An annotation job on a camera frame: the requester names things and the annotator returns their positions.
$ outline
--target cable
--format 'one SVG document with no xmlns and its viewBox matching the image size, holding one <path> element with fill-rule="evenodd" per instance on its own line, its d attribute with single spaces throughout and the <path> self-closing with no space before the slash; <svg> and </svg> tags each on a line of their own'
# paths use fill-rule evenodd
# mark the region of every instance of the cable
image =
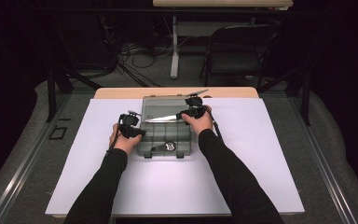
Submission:
<svg viewBox="0 0 358 224">
<path fill-rule="evenodd" d="M 165 41 L 164 37 L 167 37 L 167 36 L 163 36 L 159 41 L 164 41 L 166 42 L 165 44 L 165 47 L 164 48 L 155 48 L 156 49 L 162 49 L 161 52 L 157 53 L 156 54 L 156 57 L 165 57 L 165 56 L 168 56 L 171 51 L 172 51 L 172 46 L 169 48 L 169 42 L 170 40 L 172 39 L 170 36 L 169 36 L 169 40 L 168 41 Z"/>
<path fill-rule="evenodd" d="M 132 63 L 132 65 L 134 65 L 134 66 L 137 67 L 137 68 L 148 68 L 148 67 L 150 67 L 151 65 L 153 65 L 153 63 L 156 61 L 156 56 L 153 54 L 153 55 L 152 55 L 153 61 L 152 61 L 150 64 L 148 64 L 148 65 L 146 65 L 146 66 L 139 66 L 139 65 L 136 65 L 135 62 L 133 61 L 133 58 L 134 58 L 134 57 L 135 57 L 135 54 L 132 55 L 131 63 Z"/>
<path fill-rule="evenodd" d="M 94 79 L 97 77 L 105 77 L 109 74 L 111 74 L 113 71 L 115 71 L 116 67 L 107 67 L 105 68 L 101 73 L 98 74 L 94 74 L 94 75 L 82 75 L 83 77 L 86 77 L 88 79 Z"/>
<path fill-rule="evenodd" d="M 170 26 L 168 26 L 168 23 L 167 23 L 167 20 L 165 20 L 165 17 L 162 17 L 162 18 L 164 19 L 165 25 L 167 26 L 168 33 L 170 33 L 171 47 L 170 47 L 170 51 L 168 51 L 168 53 L 166 53 L 164 55 L 160 55 L 159 57 L 164 57 L 164 56 L 170 55 L 171 51 L 173 50 L 173 36 L 172 36 L 171 30 L 170 30 Z"/>
<path fill-rule="evenodd" d="M 163 87 L 163 86 L 157 84 L 156 82 L 154 82 L 152 79 L 150 79 L 150 78 L 148 78 L 148 77 L 142 75 L 141 73 L 139 73 L 135 68 L 133 68 L 133 67 L 131 67 L 131 66 L 129 66 L 129 65 L 127 65 L 127 66 L 135 72 L 135 75 L 138 75 L 138 76 L 143 77 L 144 79 L 148 80 L 150 83 L 152 83 L 152 84 L 155 85 L 155 86 Z"/>
<path fill-rule="evenodd" d="M 138 84 L 140 84 L 143 87 L 148 87 L 146 83 L 144 83 L 140 78 L 136 77 L 124 64 L 118 64 L 118 67 L 123 69 L 123 72 L 127 73 L 134 81 L 136 81 Z"/>
<path fill-rule="evenodd" d="M 222 134 L 220 133 L 220 130 L 219 130 L 219 125 L 217 124 L 216 120 L 214 120 L 214 117 L 212 115 L 212 111 L 209 109 L 208 106 L 206 105 L 203 105 L 204 109 L 206 110 L 206 112 L 208 112 L 209 116 L 211 116 L 211 119 L 212 119 L 212 124 L 214 126 L 214 129 L 216 130 L 216 133 L 217 133 L 217 136 L 220 138 L 220 140 L 222 140 L 222 142 L 224 143 L 223 141 L 223 137 L 222 137 Z"/>
<path fill-rule="evenodd" d="M 178 44 L 178 47 L 182 46 L 188 39 L 190 39 L 191 37 L 186 37 L 180 44 Z M 156 57 L 165 57 L 165 56 L 168 56 L 170 54 L 170 52 L 172 51 L 172 47 L 168 48 L 168 47 L 165 47 L 165 48 L 155 48 L 155 49 L 161 49 L 161 54 L 158 54 L 158 53 L 155 53 Z M 168 53 L 164 53 L 162 54 L 162 52 L 164 52 L 165 50 L 169 49 L 170 52 Z M 144 49 L 144 48 L 140 48 L 140 49 L 129 49 L 128 52 L 130 53 L 133 53 L 133 52 L 136 52 L 136 51 L 143 51 L 143 50 L 149 50 L 149 49 Z"/>
</svg>

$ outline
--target person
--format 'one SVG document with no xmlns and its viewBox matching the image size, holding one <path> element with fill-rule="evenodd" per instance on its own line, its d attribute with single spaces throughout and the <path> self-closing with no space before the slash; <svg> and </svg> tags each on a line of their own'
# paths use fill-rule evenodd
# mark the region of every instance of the person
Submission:
<svg viewBox="0 0 358 224">
<path fill-rule="evenodd" d="M 246 165 L 213 132 L 209 113 L 194 119 L 183 114 L 199 137 L 202 154 L 208 161 L 218 188 L 231 211 L 233 223 L 283 223 L 267 194 Z M 110 136 L 116 139 L 117 124 Z M 121 174 L 128 155 L 142 136 L 127 139 L 118 135 L 115 148 L 103 159 L 101 168 L 72 205 L 64 223 L 108 223 Z"/>
</svg>

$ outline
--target black sleeve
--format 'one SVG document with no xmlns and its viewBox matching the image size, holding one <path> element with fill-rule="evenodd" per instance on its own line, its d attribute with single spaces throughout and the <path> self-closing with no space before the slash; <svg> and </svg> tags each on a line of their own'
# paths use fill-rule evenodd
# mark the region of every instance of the black sleeve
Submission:
<svg viewBox="0 0 358 224">
<path fill-rule="evenodd" d="M 127 153 L 113 149 L 77 197 L 64 223 L 108 223 L 118 181 L 127 167 Z"/>
<path fill-rule="evenodd" d="M 212 130 L 200 133 L 199 145 L 234 223 L 283 223 L 255 176 Z"/>
</svg>

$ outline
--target table leg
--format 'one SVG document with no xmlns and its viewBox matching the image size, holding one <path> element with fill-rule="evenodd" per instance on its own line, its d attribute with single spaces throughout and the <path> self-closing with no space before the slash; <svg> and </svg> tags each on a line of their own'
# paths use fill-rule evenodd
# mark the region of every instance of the table leg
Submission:
<svg viewBox="0 0 358 224">
<path fill-rule="evenodd" d="M 171 65 L 171 78 L 178 78 L 178 69 L 179 69 L 179 53 L 178 53 L 178 34 L 177 34 L 177 22 L 176 17 L 173 17 L 172 22 L 172 65 Z"/>
</svg>

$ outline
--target plastic case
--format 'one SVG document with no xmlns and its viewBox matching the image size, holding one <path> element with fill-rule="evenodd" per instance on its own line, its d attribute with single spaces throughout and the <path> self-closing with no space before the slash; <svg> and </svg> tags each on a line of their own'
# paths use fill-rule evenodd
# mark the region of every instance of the plastic case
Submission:
<svg viewBox="0 0 358 224">
<path fill-rule="evenodd" d="M 151 122 L 151 119 L 163 118 L 187 109 L 186 97 L 148 96 L 144 97 L 140 128 L 146 135 L 136 148 L 139 156 L 176 156 L 180 159 L 190 155 L 190 126 L 183 120 Z"/>
</svg>

